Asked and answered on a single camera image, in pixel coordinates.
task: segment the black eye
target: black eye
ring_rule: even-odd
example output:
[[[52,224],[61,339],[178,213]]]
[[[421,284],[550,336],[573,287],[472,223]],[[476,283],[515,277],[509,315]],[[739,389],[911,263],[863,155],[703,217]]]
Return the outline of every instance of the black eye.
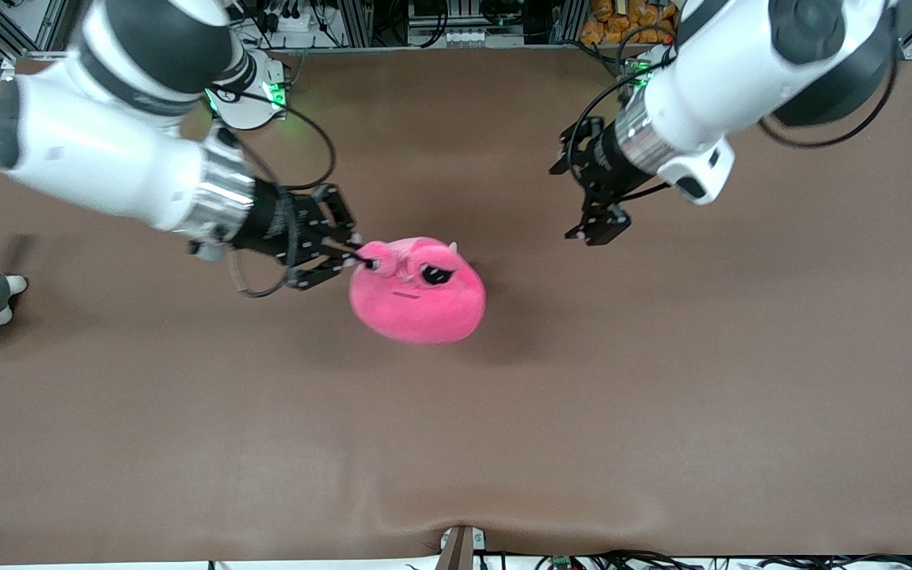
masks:
[[[421,277],[424,277],[424,281],[427,281],[428,285],[442,285],[446,281],[449,281],[449,278],[452,277],[453,273],[456,272],[439,269],[430,266],[430,264],[423,264],[423,266],[420,266],[420,275]]]

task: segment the white robotic arm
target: white robotic arm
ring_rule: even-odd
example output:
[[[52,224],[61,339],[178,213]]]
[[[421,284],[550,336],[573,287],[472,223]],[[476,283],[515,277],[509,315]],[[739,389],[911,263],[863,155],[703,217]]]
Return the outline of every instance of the white robotic arm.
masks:
[[[177,134],[204,89],[221,81],[221,93],[250,93],[264,82],[257,67],[214,0],[99,0],[64,60],[0,89],[0,170],[70,204],[182,234],[203,259],[225,246],[275,257],[288,268],[283,284],[311,288],[358,245],[339,191],[312,184],[299,194],[255,177],[218,120],[202,142]],[[227,105],[253,102],[278,108],[240,95]]]
[[[611,241],[630,224],[618,203],[653,176],[690,202],[709,204],[734,165],[725,136],[764,116],[814,125],[859,107],[890,65],[895,3],[688,0],[677,58],[656,70],[612,125],[590,119],[562,135],[551,173],[567,172],[571,158],[587,192],[583,220],[567,238]]]

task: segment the brown table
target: brown table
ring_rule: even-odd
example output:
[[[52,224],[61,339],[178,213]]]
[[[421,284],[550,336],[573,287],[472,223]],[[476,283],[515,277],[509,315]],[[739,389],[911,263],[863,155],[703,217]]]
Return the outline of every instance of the brown table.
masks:
[[[455,523],[552,553],[912,553],[912,64],[857,139],[754,130],[719,201],[562,241],[575,51],[313,57],[366,238],[458,241],[491,306],[412,348],[347,280],[247,300],[223,264],[0,176],[0,563],[419,556]],[[325,151],[249,137],[285,183]],[[249,259],[268,282],[272,264]]]

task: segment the pink plush toy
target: pink plush toy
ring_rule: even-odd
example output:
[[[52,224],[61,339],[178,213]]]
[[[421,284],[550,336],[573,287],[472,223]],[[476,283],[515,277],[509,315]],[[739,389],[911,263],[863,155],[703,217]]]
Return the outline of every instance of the pink plush toy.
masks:
[[[485,316],[485,285],[456,253],[430,237],[358,250],[368,260],[351,277],[351,307],[373,331],[419,345],[455,343],[473,333]]]

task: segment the pink stuffed toy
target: pink stuffed toy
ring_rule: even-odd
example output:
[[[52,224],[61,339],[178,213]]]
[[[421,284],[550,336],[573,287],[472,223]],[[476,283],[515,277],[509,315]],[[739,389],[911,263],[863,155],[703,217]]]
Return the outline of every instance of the pink stuffed toy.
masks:
[[[358,250],[361,264],[351,277],[351,307],[373,331],[419,345],[463,340],[485,316],[485,285],[456,253],[430,237]]]

